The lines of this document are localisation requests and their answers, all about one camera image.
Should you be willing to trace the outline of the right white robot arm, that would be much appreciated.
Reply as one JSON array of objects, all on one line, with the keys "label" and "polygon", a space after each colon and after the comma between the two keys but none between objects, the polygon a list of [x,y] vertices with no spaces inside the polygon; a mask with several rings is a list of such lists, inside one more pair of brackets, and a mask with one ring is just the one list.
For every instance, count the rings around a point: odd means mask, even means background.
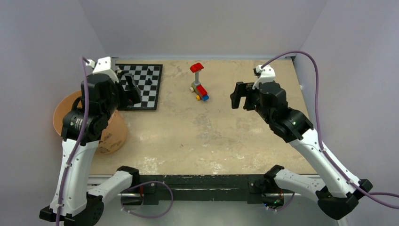
[{"label": "right white robot arm", "polygon": [[359,199],[371,191],[368,179],[360,179],[347,170],[319,141],[319,135],[304,113],[288,106],[286,91],[276,82],[237,82],[230,95],[231,107],[237,109],[245,98],[243,109],[256,111],[271,131],[296,149],[318,173],[312,179],[275,165],[264,174],[264,186],[275,192],[287,189],[317,203],[330,218],[340,220],[353,211]]}]

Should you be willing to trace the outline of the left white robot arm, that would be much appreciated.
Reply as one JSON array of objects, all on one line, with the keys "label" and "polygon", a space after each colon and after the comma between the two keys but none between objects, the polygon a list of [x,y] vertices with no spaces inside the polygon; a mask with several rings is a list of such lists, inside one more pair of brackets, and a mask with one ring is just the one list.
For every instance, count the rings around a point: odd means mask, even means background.
[{"label": "left white robot arm", "polygon": [[88,190],[94,154],[103,131],[114,112],[141,102],[141,92],[131,75],[126,82],[106,74],[91,74],[81,84],[81,96],[75,99],[62,121],[63,158],[57,191],[39,217],[65,226],[93,226],[105,205],[124,190],[140,188],[139,170],[121,166],[105,182]]}]

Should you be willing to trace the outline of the orange plastic bin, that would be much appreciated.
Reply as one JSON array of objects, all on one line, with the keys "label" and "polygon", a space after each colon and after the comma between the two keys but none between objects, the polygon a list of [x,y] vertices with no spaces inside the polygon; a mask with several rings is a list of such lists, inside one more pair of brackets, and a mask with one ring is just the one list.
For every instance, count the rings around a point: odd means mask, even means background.
[{"label": "orange plastic bin", "polygon": [[[62,120],[71,110],[73,102],[81,96],[81,91],[76,91],[65,97],[56,107],[53,114],[53,126],[60,135]],[[102,132],[96,155],[108,155],[118,151],[125,143],[128,135],[128,127],[119,111],[115,111],[108,120],[108,126]]]}]

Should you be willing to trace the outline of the black chess piece middle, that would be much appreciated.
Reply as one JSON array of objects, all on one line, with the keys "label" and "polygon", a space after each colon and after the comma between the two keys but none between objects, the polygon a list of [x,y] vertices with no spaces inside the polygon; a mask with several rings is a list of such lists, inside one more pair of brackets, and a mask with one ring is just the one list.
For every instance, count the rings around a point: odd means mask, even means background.
[{"label": "black chess piece middle", "polygon": [[147,81],[146,81],[146,84],[147,84],[147,85],[152,85],[152,84],[153,84],[152,79],[148,78]]}]

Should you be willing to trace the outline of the black white chessboard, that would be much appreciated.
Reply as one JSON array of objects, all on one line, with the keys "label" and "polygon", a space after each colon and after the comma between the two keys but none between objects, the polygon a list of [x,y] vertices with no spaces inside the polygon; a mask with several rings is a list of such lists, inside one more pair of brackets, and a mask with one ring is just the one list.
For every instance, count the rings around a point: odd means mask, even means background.
[{"label": "black white chessboard", "polygon": [[[142,101],[138,104],[128,105],[123,111],[155,111],[158,106],[161,76],[163,71],[162,64],[116,64],[123,74],[119,75],[120,84],[127,90],[126,74],[131,74],[138,88],[141,90]],[[147,74],[147,69],[153,70],[153,75]],[[150,78],[152,85],[147,85],[146,81]]]}]

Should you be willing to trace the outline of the toy brick car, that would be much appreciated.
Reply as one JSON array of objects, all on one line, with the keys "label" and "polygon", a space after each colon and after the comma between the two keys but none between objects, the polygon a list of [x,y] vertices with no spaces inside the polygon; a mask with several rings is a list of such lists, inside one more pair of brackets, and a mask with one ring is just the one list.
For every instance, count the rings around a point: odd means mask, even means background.
[{"label": "toy brick car", "polygon": [[202,69],[204,69],[204,66],[201,63],[195,63],[190,67],[195,76],[195,80],[191,83],[190,91],[196,93],[197,100],[207,101],[209,100],[208,93],[199,81],[199,73]]}]

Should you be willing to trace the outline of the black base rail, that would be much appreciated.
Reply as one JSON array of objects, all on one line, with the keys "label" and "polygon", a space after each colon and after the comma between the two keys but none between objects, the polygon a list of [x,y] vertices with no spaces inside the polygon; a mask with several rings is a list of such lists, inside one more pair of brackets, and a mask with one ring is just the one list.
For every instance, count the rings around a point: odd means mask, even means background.
[{"label": "black base rail", "polygon": [[262,174],[140,175],[123,194],[137,194],[145,205],[159,201],[246,202],[282,206],[284,192]]}]

